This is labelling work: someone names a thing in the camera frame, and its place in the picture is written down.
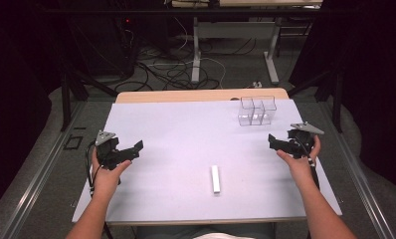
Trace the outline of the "person's left hand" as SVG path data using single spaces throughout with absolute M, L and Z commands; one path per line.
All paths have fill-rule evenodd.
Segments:
M 131 162 L 126 160 L 113 170 L 103 169 L 97 158 L 97 150 L 94 148 L 92 153 L 92 165 L 94 198 L 112 198 L 118 186 L 120 176 L 131 166 Z

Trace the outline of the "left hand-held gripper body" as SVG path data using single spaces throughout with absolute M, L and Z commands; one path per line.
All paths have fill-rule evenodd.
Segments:
M 114 170 L 125 158 L 122 152 L 116 148 L 119 144 L 118 138 L 113 132 L 100 130 L 96 139 L 96 151 L 99 165 L 108 170 Z

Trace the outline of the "wooden table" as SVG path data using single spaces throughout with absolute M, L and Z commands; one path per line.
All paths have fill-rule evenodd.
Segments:
M 191 90 L 191 91 L 156 91 L 156 92 L 122 92 L 115 100 L 116 105 L 127 104 L 157 104 L 157 103 L 195 103 L 195 102 L 230 102 L 238 103 L 240 97 L 274 97 L 275 100 L 288 100 L 288 93 L 282 88 L 274 89 L 228 89 L 228 90 Z M 116 194 L 110 204 L 107 213 L 107 222 L 110 225 L 170 225 L 176 221 L 140 221 L 129 219 L 130 214 L 120 210 L 121 218 L 118 219 L 115 212 L 111 212 L 116 207 Z

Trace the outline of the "metal floor rail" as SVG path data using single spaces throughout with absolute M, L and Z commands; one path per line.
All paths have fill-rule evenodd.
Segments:
M 328 103 L 320 102 L 318 105 L 323 116 L 329 120 L 327 127 L 332 130 L 332 135 L 337 140 L 338 147 L 344 155 L 344 164 L 346 165 L 347 171 L 352 178 L 353 184 L 359 194 L 370 221 L 379 236 L 379 239 L 395 239 L 395 235 L 388 225 L 388 222 L 384 217 L 372 190 L 370 189 L 368 180 L 360 167 L 357 158 L 351 152 L 343 134 L 337 130 L 335 124 L 332 122 L 332 112 Z
M 0 239 L 64 239 L 86 181 L 86 103 L 74 106 L 68 128 L 52 110 L 10 187 L 0 200 Z

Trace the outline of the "white-legged background desk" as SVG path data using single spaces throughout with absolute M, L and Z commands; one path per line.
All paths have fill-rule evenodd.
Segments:
M 233 10 L 318 10 L 323 0 L 170 0 L 173 7 L 181 9 L 207 9 L 221 7 Z M 264 53 L 271 83 L 277 85 L 279 77 L 274 64 L 276 45 L 280 37 L 283 17 L 274 17 L 271 22 L 221 22 L 204 23 L 193 18 L 194 59 L 192 82 L 200 77 L 202 61 L 200 40 L 204 38 L 251 38 L 268 39 L 270 47 Z

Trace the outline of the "clear acrylic organizer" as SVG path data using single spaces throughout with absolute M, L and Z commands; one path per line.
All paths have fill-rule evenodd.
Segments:
M 277 112 L 274 96 L 242 97 L 238 111 L 240 126 L 270 124 Z

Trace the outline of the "black horizontal bar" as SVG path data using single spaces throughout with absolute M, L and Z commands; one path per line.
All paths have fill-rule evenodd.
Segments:
M 317 16 L 324 12 L 310 9 L 163 9 L 163 10 L 60 10 L 38 9 L 42 14 L 49 15 L 111 15 L 111 16 Z

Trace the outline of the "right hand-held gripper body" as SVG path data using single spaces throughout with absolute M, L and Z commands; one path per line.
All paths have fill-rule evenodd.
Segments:
M 313 137 L 316 134 L 324 134 L 324 131 L 310 124 L 309 122 L 292 123 L 292 129 L 288 131 L 288 138 L 293 144 L 291 155 L 293 158 L 309 156 L 314 146 Z

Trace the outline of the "white table mat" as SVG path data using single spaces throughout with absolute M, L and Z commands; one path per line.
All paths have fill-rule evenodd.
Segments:
M 270 124 L 240 126 L 238 103 L 113 105 L 105 130 L 120 148 L 142 140 L 143 150 L 123 173 L 115 212 L 129 219 L 213 224 L 305 217 L 288 166 L 270 148 L 269 134 L 286 138 L 301 120 L 295 103 L 278 100 Z M 211 166 L 219 168 L 213 192 Z

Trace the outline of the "person's right hand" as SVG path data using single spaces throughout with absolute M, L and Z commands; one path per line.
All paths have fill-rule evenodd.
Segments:
M 316 168 L 316 159 L 321 149 L 321 143 L 317 135 L 313 139 L 314 146 L 309 156 L 302 156 L 295 159 L 280 149 L 277 151 L 277 155 L 289 166 L 297 188 L 303 191 L 310 190 L 311 188 L 318 190 L 312 177 L 312 169 Z

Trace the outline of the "black equipment with red light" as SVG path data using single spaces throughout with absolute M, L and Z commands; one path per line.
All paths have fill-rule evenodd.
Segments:
M 93 76 L 130 78 L 134 73 L 137 38 L 121 18 L 73 17 L 73 35 Z

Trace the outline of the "person's clothing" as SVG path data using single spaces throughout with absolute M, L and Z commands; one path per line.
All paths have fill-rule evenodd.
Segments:
M 276 239 L 273 223 L 142 226 L 137 239 Z

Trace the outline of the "black metal stand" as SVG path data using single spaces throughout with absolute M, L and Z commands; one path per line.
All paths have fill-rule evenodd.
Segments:
M 312 85 L 319 84 L 315 92 L 315 99 L 318 102 L 325 102 L 329 96 L 333 97 L 331 121 L 338 132 L 342 132 L 341 127 L 341 102 L 343 91 L 343 70 L 326 70 L 315 77 L 293 87 L 288 91 L 288 95 L 293 97 L 297 93 L 306 90 Z
M 79 70 L 64 70 L 61 75 L 63 106 L 63 124 L 61 131 L 65 131 L 72 121 L 71 96 L 74 96 L 78 101 L 82 102 L 89 98 L 90 95 L 85 88 L 85 84 L 92 85 L 111 97 L 116 97 L 118 95 L 117 91 L 112 90 Z

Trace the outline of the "dark curtain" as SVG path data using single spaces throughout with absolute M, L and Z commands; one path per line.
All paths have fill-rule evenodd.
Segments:
M 0 200 L 45 127 L 58 86 L 28 0 L 0 0 Z
M 396 185 L 396 0 L 323 0 L 290 83 L 297 87 L 345 54 L 342 103 L 362 134 L 360 158 Z

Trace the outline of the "white rectangular bar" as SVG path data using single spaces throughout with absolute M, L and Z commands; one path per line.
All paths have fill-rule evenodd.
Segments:
M 211 175 L 212 175 L 213 192 L 219 193 L 221 191 L 221 186 L 220 186 L 219 168 L 217 165 L 211 166 Z

